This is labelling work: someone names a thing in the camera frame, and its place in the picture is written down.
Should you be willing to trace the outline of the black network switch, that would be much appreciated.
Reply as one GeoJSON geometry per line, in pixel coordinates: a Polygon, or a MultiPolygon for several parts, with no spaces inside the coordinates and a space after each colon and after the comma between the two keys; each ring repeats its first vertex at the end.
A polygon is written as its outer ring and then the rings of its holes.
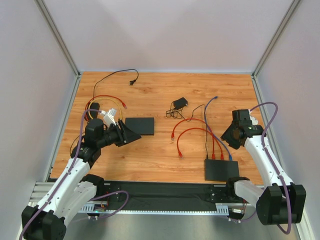
{"type": "Polygon", "coordinates": [[[153,136],[155,134],[155,119],[153,117],[127,117],[125,125],[141,136],[153,136]]]}
{"type": "Polygon", "coordinates": [[[226,182],[229,178],[239,177],[239,165],[233,160],[204,160],[204,179],[206,181],[226,182]]]}

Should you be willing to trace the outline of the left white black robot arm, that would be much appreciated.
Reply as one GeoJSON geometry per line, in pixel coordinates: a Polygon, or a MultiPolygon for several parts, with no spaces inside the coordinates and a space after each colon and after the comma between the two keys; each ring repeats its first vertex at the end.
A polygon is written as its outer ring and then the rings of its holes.
{"type": "Polygon", "coordinates": [[[89,174],[101,149],[121,147],[141,138],[122,120],[106,126],[102,119],[90,120],[80,129],[84,136],[71,154],[65,169],[48,193],[34,206],[22,211],[21,240],[62,240],[67,226],[88,201],[98,200],[103,188],[102,177],[89,174]]]}

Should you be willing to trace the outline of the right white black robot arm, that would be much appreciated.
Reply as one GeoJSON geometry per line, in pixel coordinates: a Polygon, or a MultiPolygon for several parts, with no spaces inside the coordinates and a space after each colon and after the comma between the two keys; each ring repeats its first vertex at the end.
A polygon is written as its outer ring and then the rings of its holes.
{"type": "Polygon", "coordinates": [[[302,220],[306,190],[285,173],[273,153],[266,131],[253,123],[248,109],[232,112],[232,122],[221,136],[230,147],[244,147],[254,160],[263,188],[247,177],[231,177],[226,186],[229,194],[240,197],[256,209],[259,221],[267,225],[298,224],[302,220]]]}

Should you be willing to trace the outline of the black power adapter right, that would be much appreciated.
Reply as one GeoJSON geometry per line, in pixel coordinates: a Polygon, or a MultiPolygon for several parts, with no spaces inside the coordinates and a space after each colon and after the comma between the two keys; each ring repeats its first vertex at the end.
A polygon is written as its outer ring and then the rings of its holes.
{"type": "Polygon", "coordinates": [[[188,101],[184,98],[181,97],[175,101],[173,101],[173,106],[175,110],[180,110],[188,105],[188,101]]]}

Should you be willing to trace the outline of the right aluminium frame post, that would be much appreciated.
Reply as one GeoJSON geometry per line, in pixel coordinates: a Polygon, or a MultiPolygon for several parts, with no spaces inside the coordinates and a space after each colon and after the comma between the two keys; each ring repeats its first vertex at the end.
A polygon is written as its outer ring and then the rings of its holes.
{"type": "Polygon", "coordinates": [[[280,21],[274,35],[272,36],[267,48],[265,49],[264,53],[262,54],[260,60],[258,61],[257,66],[255,67],[254,71],[252,72],[251,76],[255,79],[263,69],[267,59],[271,55],[273,49],[275,48],[276,44],[278,43],[279,39],[281,38],[282,34],[284,33],[286,27],[288,26],[291,18],[293,17],[294,13],[296,12],[297,8],[299,7],[301,0],[292,0],[284,17],[280,21]]]}

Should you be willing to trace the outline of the aluminium frame post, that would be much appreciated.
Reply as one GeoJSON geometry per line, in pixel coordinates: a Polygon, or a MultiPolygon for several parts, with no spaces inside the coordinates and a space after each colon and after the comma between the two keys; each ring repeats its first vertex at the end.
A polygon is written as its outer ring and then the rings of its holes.
{"type": "Polygon", "coordinates": [[[288,26],[291,18],[293,17],[294,13],[296,12],[297,8],[299,7],[301,0],[292,0],[284,17],[280,21],[274,35],[272,36],[267,48],[265,49],[264,53],[262,54],[260,60],[258,61],[257,66],[255,67],[254,71],[252,72],[251,76],[255,79],[263,69],[267,59],[271,55],[273,49],[275,48],[276,44],[278,43],[279,39],[281,38],[282,34],[284,33],[286,27],[288,26]]]}
{"type": "Polygon", "coordinates": [[[62,54],[64,55],[68,65],[70,66],[72,72],[75,76],[79,76],[81,73],[73,59],[73,57],[70,54],[70,51],[68,50],[67,45],[65,44],[62,35],[60,34],[57,25],[55,24],[55,21],[45,3],[44,0],[35,0],[35,4],[37,5],[39,11],[41,12],[46,24],[48,25],[54,39],[56,40],[62,54]]]}

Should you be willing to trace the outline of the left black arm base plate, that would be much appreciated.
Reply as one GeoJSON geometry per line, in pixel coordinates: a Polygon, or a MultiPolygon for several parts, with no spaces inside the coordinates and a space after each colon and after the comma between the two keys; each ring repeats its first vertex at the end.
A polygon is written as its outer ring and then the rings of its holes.
{"type": "Polygon", "coordinates": [[[117,198],[120,197],[121,194],[125,194],[126,199],[128,198],[128,192],[122,189],[118,189],[116,191],[110,191],[105,187],[104,184],[101,185],[93,185],[93,194],[90,198],[87,199],[88,202],[94,201],[103,201],[109,199],[110,197],[116,196],[117,198]]]}

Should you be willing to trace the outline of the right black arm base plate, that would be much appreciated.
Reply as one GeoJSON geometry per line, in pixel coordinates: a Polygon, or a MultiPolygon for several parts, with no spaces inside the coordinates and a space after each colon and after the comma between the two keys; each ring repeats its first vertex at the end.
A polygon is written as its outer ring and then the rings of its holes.
{"type": "Polygon", "coordinates": [[[243,198],[228,192],[225,185],[211,185],[208,188],[208,200],[211,203],[243,204],[247,203],[243,198]]]}

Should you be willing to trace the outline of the left aluminium frame post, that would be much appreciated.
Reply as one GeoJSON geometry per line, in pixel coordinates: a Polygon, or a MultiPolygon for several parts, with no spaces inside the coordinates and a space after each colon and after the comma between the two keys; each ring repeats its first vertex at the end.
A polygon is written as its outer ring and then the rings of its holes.
{"type": "Polygon", "coordinates": [[[62,35],[60,34],[57,25],[55,24],[55,21],[45,3],[44,0],[35,0],[35,4],[37,5],[39,11],[41,12],[46,24],[48,25],[54,39],[56,40],[62,54],[64,55],[68,65],[70,66],[72,72],[75,76],[79,76],[81,73],[73,59],[73,57],[70,54],[70,51],[68,50],[67,45],[65,44],[62,35]]]}

